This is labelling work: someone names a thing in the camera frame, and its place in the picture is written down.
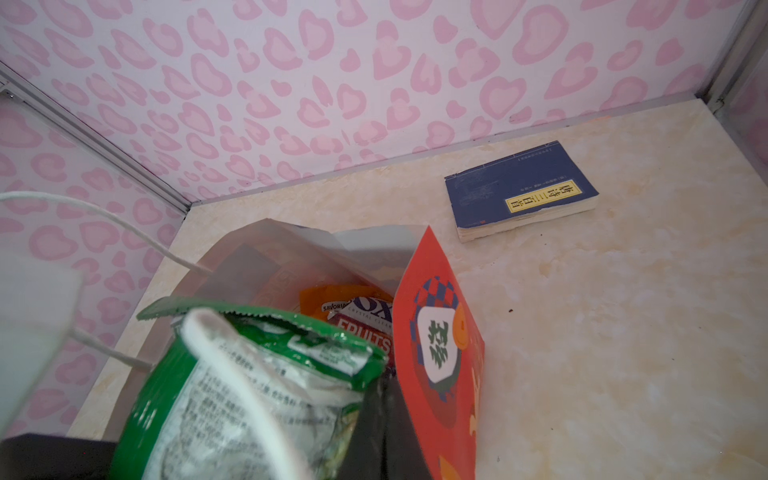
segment green snack package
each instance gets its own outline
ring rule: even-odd
[[[138,319],[208,307],[240,334],[218,347],[264,394],[270,411],[315,477],[336,477],[363,393],[384,371],[385,353],[357,336],[296,313],[167,296]],[[115,450],[111,480],[271,478],[240,398],[181,338],[147,378]]]

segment countertop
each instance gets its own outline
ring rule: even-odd
[[[554,140],[598,208],[459,243],[443,177]],[[171,250],[266,217],[432,226],[485,339],[477,478],[768,478],[768,188],[700,101],[194,207]],[[163,260],[138,309],[185,272]],[[104,435],[127,372],[70,436]]]

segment blue book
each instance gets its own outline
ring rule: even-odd
[[[445,178],[462,242],[594,209],[598,191],[553,141]]]

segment white string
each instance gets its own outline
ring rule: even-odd
[[[249,426],[269,459],[277,480],[312,480],[304,455],[296,450],[280,428],[262,398],[243,370],[218,349],[213,340],[224,338],[237,342],[240,334],[218,313],[209,308],[196,308],[184,317],[179,332],[189,351],[206,363],[243,403],[250,417]]]
[[[13,200],[16,198],[35,198],[38,200],[49,200],[52,202],[59,202],[60,204],[72,205],[73,207],[82,208],[83,210],[89,210],[96,214],[102,215],[103,217],[106,217],[112,220],[113,222],[117,223],[124,229],[130,230],[131,232],[135,233],[137,237],[149,243],[155,250],[162,253],[165,257],[173,260],[179,265],[185,266],[186,268],[192,270],[193,272],[199,273],[200,275],[204,275],[204,276],[208,276],[213,273],[202,265],[198,265],[197,263],[192,263],[181,257],[177,257],[176,255],[171,253],[166,247],[164,247],[163,245],[160,245],[152,237],[150,237],[149,235],[141,231],[138,227],[136,227],[132,223],[128,223],[127,221],[123,220],[119,216],[113,214],[108,210],[105,210],[99,207],[98,205],[93,205],[86,201],[79,200],[77,198],[65,197],[64,195],[47,194],[44,192],[13,191],[13,192],[5,192],[3,194],[0,194],[0,201]]]
[[[73,339],[77,340],[78,342],[82,343],[83,345],[93,347],[99,352],[112,357],[118,362],[122,362],[125,365],[133,367],[135,369],[144,370],[145,372],[150,372],[152,370],[152,367],[154,366],[149,362],[145,362],[144,360],[137,359],[133,356],[125,355],[124,353],[118,352],[117,350],[110,348],[110,346],[107,345],[106,343],[102,342],[101,340],[91,335],[90,333],[86,332],[85,330],[79,329],[78,327],[73,328],[72,331],[69,333],[69,336],[71,336]]]
[[[129,230],[136,234],[137,237],[141,238],[143,241],[150,244],[155,250],[162,253],[165,257],[173,260],[174,262],[178,263],[181,266],[185,266],[189,270],[192,270],[196,273],[199,273],[201,275],[211,275],[213,272],[211,272],[209,269],[207,269],[204,266],[198,265],[196,263],[189,262],[181,257],[177,257],[173,253],[171,253],[166,247],[163,245],[160,245],[157,241],[155,241],[152,237],[144,233],[142,230],[140,230],[135,225],[128,223],[127,221],[123,220],[122,218],[118,217],[117,215],[113,214],[112,212],[105,210],[98,205],[90,204],[86,201],[79,200],[77,198],[72,197],[65,197],[63,195],[54,195],[54,194],[47,194],[44,192],[32,192],[32,191],[12,191],[12,192],[5,192],[0,193],[0,201],[3,200],[14,200],[17,198],[34,198],[37,200],[46,200],[46,201],[52,201],[52,202],[58,202],[60,204],[67,204],[72,205],[73,207],[81,208],[83,210],[89,210],[91,212],[95,212],[96,214],[99,214],[103,217],[106,217],[113,222],[117,223],[121,227],[125,228],[126,230]],[[90,333],[79,329],[77,327],[74,327],[72,331],[69,333],[69,335],[77,340],[78,342],[82,343],[83,345],[90,346],[92,348],[95,348],[99,352],[102,352],[113,359],[116,359],[118,362],[122,362],[125,365],[128,365],[130,367],[133,367],[135,369],[145,370],[145,371],[151,371],[152,365],[151,363],[145,362],[144,360],[134,358],[132,356],[125,355],[124,353],[118,352],[115,349],[112,349],[109,345],[106,343],[103,343],[98,338],[92,336]]]

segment book cover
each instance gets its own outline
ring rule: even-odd
[[[445,178],[458,228],[474,228],[598,195],[559,141]]]

